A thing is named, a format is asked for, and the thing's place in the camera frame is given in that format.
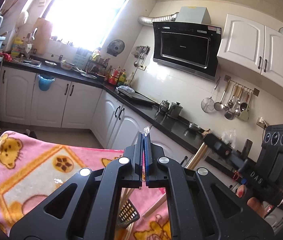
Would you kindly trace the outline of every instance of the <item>flexible exhaust duct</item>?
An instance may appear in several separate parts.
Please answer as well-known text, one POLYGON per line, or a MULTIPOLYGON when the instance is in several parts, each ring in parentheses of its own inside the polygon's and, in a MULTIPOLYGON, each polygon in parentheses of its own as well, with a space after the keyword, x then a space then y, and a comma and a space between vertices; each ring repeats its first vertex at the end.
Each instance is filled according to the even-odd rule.
POLYGON ((176 12, 174 14, 161 16, 161 17, 145 17, 145 16, 139 16, 138 22, 140 24, 146 25, 146 26, 153 26, 153 22, 174 22, 176 21, 176 18, 178 16, 179 12, 176 12))

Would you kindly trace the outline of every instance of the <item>power outlet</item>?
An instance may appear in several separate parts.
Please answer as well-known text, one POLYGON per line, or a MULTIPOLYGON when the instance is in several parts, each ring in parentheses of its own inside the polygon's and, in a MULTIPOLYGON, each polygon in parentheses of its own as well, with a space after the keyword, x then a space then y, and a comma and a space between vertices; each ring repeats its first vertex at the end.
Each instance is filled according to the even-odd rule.
POLYGON ((256 125, 260 126, 262 129, 266 129, 269 123, 267 123, 262 117, 257 119, 256 125))
POLYGON ((145 70, 145 69, 146 69, 146 66, 144 66, 144 65, 139 65, 139 66, 138 66, 138 69, 145 70))

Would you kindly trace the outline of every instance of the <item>cutting board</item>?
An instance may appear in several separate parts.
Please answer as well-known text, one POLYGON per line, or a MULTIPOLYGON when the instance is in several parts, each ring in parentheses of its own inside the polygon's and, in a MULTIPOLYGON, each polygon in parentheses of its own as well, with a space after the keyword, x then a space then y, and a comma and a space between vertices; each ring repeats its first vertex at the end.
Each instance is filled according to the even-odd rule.
POLYGON ((38 30, 35 33, 33 48, 36 49, 36 54, 43 55, 46 52, 46 48, 52 34, 53 24, 44 18, 38 18, 33 29, 35 28, 38 28, 38 30))

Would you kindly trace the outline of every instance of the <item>stainless steel kettle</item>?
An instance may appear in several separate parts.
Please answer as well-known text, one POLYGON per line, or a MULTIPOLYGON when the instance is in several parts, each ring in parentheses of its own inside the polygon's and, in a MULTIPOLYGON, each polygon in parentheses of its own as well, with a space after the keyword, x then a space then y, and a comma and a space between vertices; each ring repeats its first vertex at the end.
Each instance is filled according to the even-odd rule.
POLYGON ((161 113, 166 113, 168 111, 168 108, 169 108, 169 102, 166 100, 163 100, 159 105, 159 111, 161 113))
POLYGON ((181 110, 182 106, 180 103, 171 103, 171 106, 166 114, 173 119, 177 119, 181 110))

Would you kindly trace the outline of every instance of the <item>floor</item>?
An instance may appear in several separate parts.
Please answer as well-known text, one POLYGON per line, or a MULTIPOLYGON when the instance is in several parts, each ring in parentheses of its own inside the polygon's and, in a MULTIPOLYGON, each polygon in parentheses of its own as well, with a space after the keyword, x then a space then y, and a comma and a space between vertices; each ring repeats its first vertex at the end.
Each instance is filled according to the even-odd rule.
MULTIPOLYGON (((19 133, 25 133, 25 130, 21 129, 10 129, 2 128, 2 132, 7 130, 12 130, 19 133)), ((37 139, 45 142, 64 144, 77 147, 86 147, 86 148, 98 148, 101 149, 102 146, 97 141, 95 136, 88 131, 84 132, 71 132, 71 131, 35 131, 37 139)))

